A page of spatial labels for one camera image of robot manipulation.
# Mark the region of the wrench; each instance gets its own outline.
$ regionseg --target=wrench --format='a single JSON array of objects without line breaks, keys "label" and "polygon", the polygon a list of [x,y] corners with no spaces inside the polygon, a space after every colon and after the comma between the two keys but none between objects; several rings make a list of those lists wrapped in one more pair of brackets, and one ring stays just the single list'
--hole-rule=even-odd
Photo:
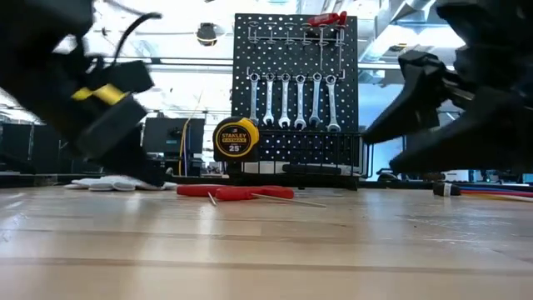
[{"label": "wrench", "polygon": [[296,83],[298,84],[298,117],[294,122],[294,128],[298,129],[298,125],[301,125],[301,130],[306,128],[306,120],[303,119],[303,83],[305,81],[305,76],[296,76]]},{"label": "wrench", "polygon": [[341,127],[336,122],[335,81],[336,77],[333,75],[328,75],[326,77],[327,91],[330,95],[330,124],[327,125],[327,131],[338,133],[341,131]]},{"label": "wrench", "polygon": [[313,74],[313,111],[311,117],[309,118],[309,123],[315,123],[315,127],[318,127],[320,124],[320,118],[318,117],[318,103],[320,102],[320,81],[322,80],[322,75],[318,72]]},{"label": "wrench", "polygon": [[280,127],[283,128],[283,124],[287,127],[291,126],[291,119],[287,114],[287,102],[289,100],[289,81],[291,80],[291,75],[284,73],[281,75],[281,82],[283,83],[283,89],[281,91],[281,117],[278,120]]},{"label": "wrench", "polygon": [[252,82],[252,97],[250,98],[250,120],[256,125],[259,122],[257,119],[257,82],[259,81],[259,74],[253,73],[250,75],[250,81]]},{"label": "wrench", "polygon": [[272,85],[274,84],[274,78],[276,76],[273,73],[266,75],[266,112],[263,117],[265,125],[274,123],[274,116],[272,116]]}]

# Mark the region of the red screwdriver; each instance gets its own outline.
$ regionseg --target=red screwdriver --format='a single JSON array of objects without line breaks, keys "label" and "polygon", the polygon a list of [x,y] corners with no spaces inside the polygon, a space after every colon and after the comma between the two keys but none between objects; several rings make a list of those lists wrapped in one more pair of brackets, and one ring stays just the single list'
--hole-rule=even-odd
[{"label": "red screwdriver", "polygon": [[325,205],[322,204],[292,200],[294,198],[294,191],[287,187],[278,186],[231,187],[220,185],[191,184],[178,186],[177,194],[190,197],[209,197],[212,201],[212,204],[215,206],[217,205],[217,202],[212,197],[213,195],[219,201],[243,201],[256,198],[271,198],[277,201],[301,203],[320,208],[325,207]]}]

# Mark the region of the wooden workbench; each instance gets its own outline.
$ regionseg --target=wooden workbench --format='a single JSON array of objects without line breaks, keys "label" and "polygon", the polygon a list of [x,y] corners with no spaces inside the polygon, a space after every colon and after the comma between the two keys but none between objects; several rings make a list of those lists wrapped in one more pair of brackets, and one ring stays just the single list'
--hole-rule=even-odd
[{"label": "wooden workbench", "polygon": [[533,203],[0,190],[0,299],[532,299]]}]

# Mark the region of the black tool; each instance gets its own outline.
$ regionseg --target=black tool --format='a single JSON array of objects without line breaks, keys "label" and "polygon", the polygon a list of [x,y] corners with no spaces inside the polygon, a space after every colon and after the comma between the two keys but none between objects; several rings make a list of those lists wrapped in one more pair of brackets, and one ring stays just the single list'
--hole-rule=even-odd
[{"label": "black tool", "polygon": [[438,125],[446,99],[466,111],[391,161],[397,173],[533,168],[533,9],[526,0],[454,1],[436,8],[465,41],[455,71],[435,55],[399,57],[401,94],[366,130],[380,143]]},{"label": "black tool", "polygon": [[[122,36],[115,60],[105,67],[103,57],[85,53],[83,36],[92,26],[92,3],[3,1],[0,87],[54,126],[73,152],[115,173],[161,186],[162,177],[152,172],[131,134],[147,114],[133,94],[148,90],[153,82],[143,62],[118,63],[117,57],[136,27],[162,15],[141,15]],[[68,35],[76,38],[76,48],[67,54],[52,52]]]}]

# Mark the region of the yellow wire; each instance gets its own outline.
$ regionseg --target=yellow wire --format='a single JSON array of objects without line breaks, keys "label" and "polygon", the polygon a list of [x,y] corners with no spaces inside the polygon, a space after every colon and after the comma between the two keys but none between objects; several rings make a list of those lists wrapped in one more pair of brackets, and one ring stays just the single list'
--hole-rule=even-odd
[{"label": "yellow wire", "polygon": [[182,140],[180,141],[180,156],[177,159],[177,175],[178,176],[182,175],[182,153],[183,153],[183,149],[185,148],[185,144],[184,143],[185,143],[185,134],[187,133],[187,126],[189,125],[189,121],[191,121],[192,117],[197,113],[198,107],[200,106],[200,102],[202,101],[202,95],[203,95],[203,89],[200,92],[200,97],[198,97],[197,106],[194,108],[194,110],[192,111],[191,115],[185,121],[185,124],[183,125]]}]

